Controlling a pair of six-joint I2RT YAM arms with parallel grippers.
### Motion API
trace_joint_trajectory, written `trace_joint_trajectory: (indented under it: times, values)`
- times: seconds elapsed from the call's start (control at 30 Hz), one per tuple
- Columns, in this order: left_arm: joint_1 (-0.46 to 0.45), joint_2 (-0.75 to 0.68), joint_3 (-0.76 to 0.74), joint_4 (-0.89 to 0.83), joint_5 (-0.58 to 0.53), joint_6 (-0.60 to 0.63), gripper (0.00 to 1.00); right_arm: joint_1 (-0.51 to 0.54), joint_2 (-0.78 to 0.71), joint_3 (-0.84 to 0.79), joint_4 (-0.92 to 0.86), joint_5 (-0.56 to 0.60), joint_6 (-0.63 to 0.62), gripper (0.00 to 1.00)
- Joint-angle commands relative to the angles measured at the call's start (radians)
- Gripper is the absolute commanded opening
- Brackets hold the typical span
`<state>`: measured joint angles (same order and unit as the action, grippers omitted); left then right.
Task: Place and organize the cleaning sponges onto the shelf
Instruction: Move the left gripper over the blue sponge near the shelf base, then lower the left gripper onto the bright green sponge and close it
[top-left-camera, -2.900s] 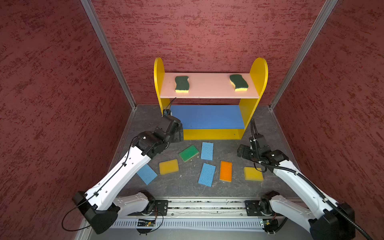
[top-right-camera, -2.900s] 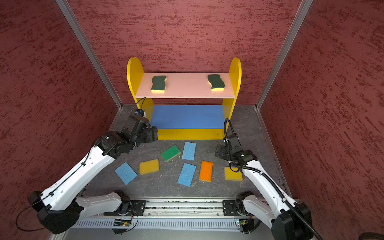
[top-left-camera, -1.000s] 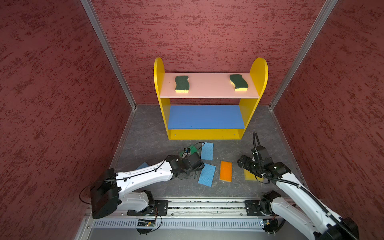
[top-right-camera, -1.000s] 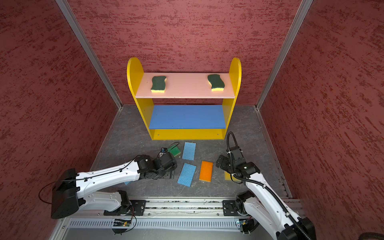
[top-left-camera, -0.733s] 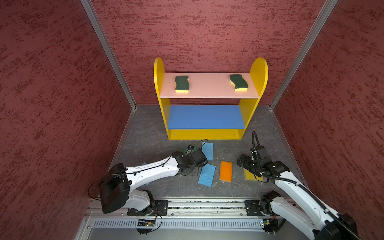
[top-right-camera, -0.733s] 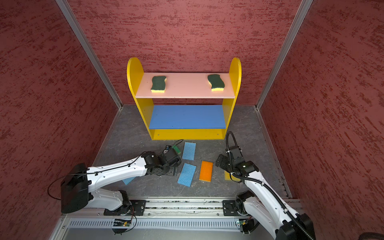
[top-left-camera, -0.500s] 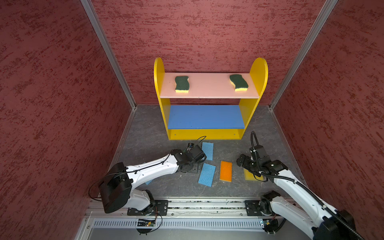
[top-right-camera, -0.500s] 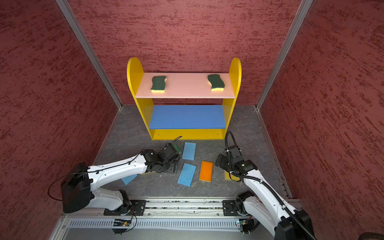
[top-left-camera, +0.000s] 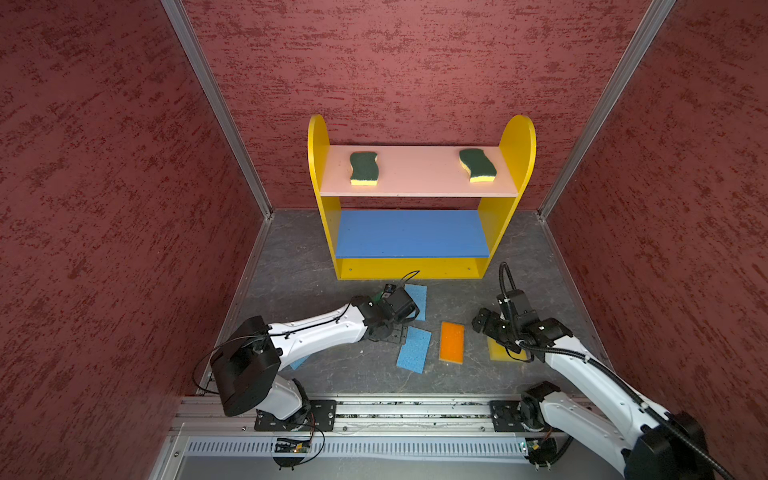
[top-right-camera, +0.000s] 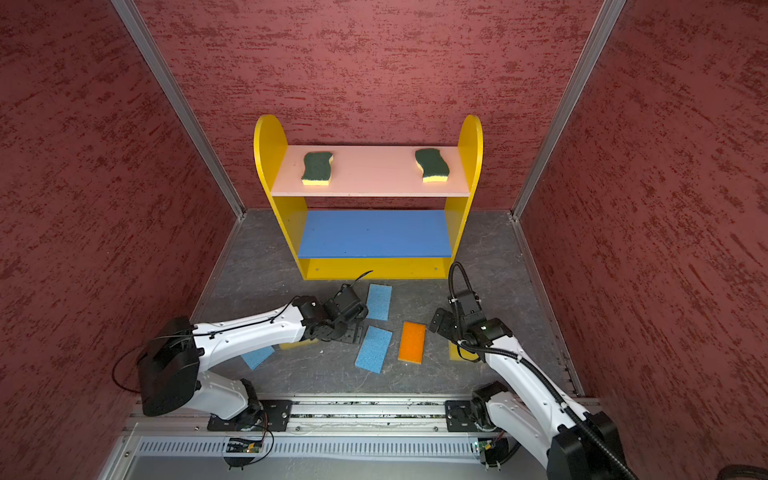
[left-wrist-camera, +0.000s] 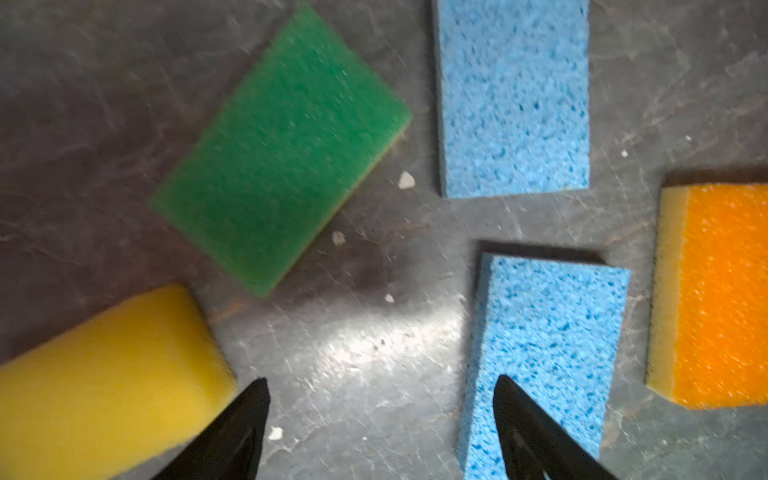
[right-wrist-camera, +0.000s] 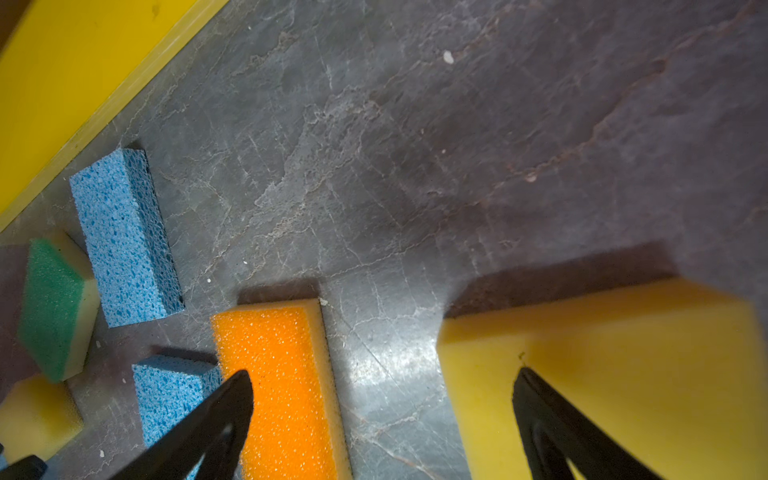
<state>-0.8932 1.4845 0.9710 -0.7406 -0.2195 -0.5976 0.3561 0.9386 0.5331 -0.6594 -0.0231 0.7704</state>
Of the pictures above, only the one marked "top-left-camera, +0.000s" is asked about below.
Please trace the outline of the dark green wavy sponge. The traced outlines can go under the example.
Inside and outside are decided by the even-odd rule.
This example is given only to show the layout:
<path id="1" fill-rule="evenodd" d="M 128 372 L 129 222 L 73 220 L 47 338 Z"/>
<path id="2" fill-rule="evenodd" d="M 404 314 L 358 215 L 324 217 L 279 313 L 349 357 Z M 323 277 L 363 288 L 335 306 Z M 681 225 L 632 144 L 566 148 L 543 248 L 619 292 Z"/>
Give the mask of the dark green wavy sponge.
<path id="1" fill-rule="evenodd" d="M 357 151 L 350 154 L 352 168 L 350 183 L 354 186 L 375 186 L 379 180 L 378 154 L 372 151 Z"/>
<path id="2" fill-rule="evenodd" d="M 479 148 L 467 148 L 459 151 L 459 161 L 469 176 L 471 183 L 493 182 L 497 170 L 485 152 Z"/>

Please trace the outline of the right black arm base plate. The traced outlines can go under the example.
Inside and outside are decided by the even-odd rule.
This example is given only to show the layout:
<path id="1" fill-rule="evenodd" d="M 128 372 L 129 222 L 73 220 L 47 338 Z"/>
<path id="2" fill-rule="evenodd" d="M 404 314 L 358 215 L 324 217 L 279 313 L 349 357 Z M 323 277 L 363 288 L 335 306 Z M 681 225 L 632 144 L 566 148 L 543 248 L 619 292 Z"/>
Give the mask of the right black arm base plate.
<path id="1" fill-rule="evenodd" d="M 531 400 L 494 400 L 489 403 L 494 431 L 540 432 L 545 428 L 537 404 Z"/>

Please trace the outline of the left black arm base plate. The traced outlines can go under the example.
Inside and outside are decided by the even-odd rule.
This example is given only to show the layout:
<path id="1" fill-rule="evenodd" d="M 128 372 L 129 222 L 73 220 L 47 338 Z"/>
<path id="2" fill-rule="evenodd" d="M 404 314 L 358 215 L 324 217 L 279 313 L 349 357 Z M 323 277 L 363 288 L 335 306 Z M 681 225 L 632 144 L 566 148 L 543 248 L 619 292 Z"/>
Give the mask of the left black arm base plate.
<path id="1" fill-rule="evenodd" d="M 316 429 L 329 432 L 334 428 L 337 406 L 336 400 L 311 400 L 309 411 L 302 421 L 298 418 L 279 420 L 270 413 L 258 411 L 254 430 L 256 432 L 293 432 Z"/>

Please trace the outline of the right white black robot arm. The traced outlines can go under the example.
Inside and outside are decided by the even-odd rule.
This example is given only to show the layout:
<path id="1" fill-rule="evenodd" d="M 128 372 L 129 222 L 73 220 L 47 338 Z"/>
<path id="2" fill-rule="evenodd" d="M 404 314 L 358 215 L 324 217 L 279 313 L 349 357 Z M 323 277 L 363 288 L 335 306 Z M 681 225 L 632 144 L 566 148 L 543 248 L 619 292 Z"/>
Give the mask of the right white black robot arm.
<path id="1" fill-rule="evenodd" d="M 559 430 L 563 443 L 529 438 L 528 460 L 550 467 L 578 441 L 625 479 L 713 479 L 720 475 L 701 425 L 671 413 L 597 360 L 562 322 L 540 319 L 521 290 L 497 297 L 498 311 L 479 310 L 472 328 L 509 353 L 524 353 L 564 376 L 584 394 L 585 407 L 549 381 L 525 391 L 515 407 L 491 405 L 495 428 L 529 434 Z"/>

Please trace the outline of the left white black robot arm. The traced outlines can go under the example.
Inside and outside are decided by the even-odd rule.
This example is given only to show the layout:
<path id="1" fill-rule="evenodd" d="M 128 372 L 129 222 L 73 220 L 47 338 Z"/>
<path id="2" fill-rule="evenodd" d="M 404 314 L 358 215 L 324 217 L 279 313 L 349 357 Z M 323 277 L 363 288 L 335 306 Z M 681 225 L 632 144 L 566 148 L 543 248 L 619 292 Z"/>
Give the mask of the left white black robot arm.
<path id="1" fill-rule="evenodd" d="M 419 314 L 404 287 L 387 284 L 377 298 L 354 296 L 336 310 L 307 319 L 271 324 L 260 316 L 245 320 L 209 360 L 224 415 L 257 410 L 290 429 L 309 425 L 312 405 L 305 389 L 280 372 L 337 346 L 387 340 L 397 326 Z"/>

